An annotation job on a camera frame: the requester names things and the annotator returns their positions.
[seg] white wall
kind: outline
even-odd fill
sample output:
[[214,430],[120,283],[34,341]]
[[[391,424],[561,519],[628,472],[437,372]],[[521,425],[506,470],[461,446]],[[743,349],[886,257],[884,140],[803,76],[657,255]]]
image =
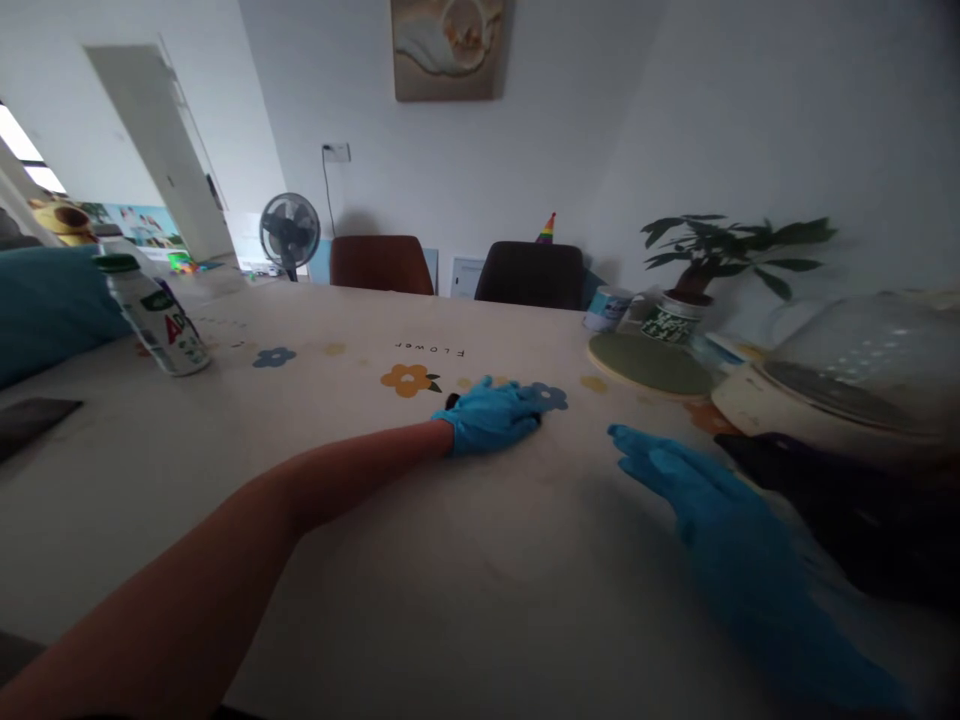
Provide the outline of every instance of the white wall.
[[[841,232],[782,275],[798,295],[957,286],[960,27],[946,2],[670,0],[588,218],[608,280],[644,272],[639,229],[677,213]],[[778,300],[759,280],[710,288],[756,337]]]
[[241,0],[290,190],[330,227],[324,142],[339,234],[409,233],[454,255],[534,240],[553,211],[556,241],[586,245],[586,200],[599,182],[663,0],[514,3],[503,98],[397,103],[389,3]]
[[0,0],[0,98],[72,197],[162,205],[83,45],[161,42],[231,210],[284,187],[236,0]]

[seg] electric fan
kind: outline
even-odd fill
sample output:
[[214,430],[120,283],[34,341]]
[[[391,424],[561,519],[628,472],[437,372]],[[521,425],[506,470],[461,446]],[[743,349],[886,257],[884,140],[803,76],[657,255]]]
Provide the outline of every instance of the electric fan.
[[297,282],[297,268],[310,262],[320,245],[320,221],[313,205],[297,193],[281,193],[260,216],[260,245],[267,258]]

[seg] hand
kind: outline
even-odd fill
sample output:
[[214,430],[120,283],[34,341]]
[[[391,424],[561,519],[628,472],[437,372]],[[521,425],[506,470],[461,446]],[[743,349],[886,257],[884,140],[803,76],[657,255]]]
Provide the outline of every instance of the hand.
[[511,382],[491,387],[487,375],[460,397],[449,410],[434,413],[431,420],[446,420],[453,425],[452,456],[488,453],[520,442],[540,425],[543,412],[534,392]]
[[790,534],[720,463],[611,425],[620,468],[665,498],[715,612],[759,667],[800,696],[846,709],[907,709],[897,682],[860,655],[807,592]]

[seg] cable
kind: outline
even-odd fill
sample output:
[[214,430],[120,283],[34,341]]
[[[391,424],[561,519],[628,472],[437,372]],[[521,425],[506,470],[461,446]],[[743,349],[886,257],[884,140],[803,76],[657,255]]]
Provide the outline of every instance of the cable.
[[337,237],[337,226],[333,222],[333,206],[330,204],[330,181],[327,180],[327,150],[333,150],[329,145],[324,145],[320,150],[320,164],[323,165],[323,186],[327,189],[327,210],[330,211],[330,227],[333,229],[333,237]]

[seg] blue flower print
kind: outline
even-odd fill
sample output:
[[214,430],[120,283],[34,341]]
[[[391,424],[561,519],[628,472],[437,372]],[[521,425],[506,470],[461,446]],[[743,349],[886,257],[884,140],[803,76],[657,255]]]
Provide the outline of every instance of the blue flower print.
[[569,407],[567,405],[567,394],[560,388],[550,387],[544,383],[534,383],[530,386],[530,389],[533,390],[536,401],[540,403],[544,412],[566,410]]
[[260,357],[253,362],[254,367],[280,367],[287,360],[293,360],[297,356],[293,350],[287,350],[285,347],[261,350],[259,355]]

